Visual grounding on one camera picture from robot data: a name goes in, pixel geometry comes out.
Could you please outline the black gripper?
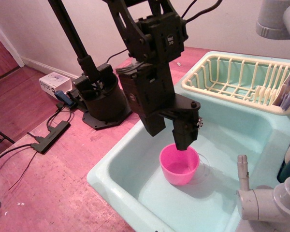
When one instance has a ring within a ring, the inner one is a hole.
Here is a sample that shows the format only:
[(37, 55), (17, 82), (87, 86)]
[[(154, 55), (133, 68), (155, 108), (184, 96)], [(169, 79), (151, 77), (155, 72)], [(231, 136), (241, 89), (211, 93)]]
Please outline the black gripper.
[(184, 151), (197, 140), (203, 126), (199, 103), (176, 95), (169, 63), (135, 63), (117, 68), (131, 109), (137, 113), (151, 136), (165, 129), (165, 118), (173, 120), (177, 150)]

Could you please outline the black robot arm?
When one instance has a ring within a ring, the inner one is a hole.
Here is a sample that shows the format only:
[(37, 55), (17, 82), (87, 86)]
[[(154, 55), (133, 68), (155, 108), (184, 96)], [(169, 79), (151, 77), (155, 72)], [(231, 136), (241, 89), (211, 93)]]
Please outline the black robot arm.
[(150, 0), (151, 15), (133, 19), (129, 7), (136, 4), (107, 2), (129, 56), (136, 59), (136, 64), (113, 70), (109, 63), (94, 64), (62, 1), (50, 1), (83, 70), (74, 81), (78, 95), (72, 98), (84, 107), (84, 121), (95, 129), (117, 125), (134, 112), (155, 136), (169, 119), (176, 148), (186, 150), (198, 136), (200, 104), (175, 93), (169, 63), (184, 51), (187, 21), (168, 0)]

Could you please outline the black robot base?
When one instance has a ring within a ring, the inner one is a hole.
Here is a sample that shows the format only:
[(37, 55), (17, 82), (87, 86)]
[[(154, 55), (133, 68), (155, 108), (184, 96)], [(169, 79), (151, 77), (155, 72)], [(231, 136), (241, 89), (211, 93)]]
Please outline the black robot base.
[(101, 89), (82, 74), (73, 80), (74, 89), (67, 94), (83, 111), (83, 122), (95, 130), (102, 130), (120, 125), (132, 110), (123, 90), (119, 87), (112, 66), (104, 63), (97, 69), (101, 75), (98, 81)]

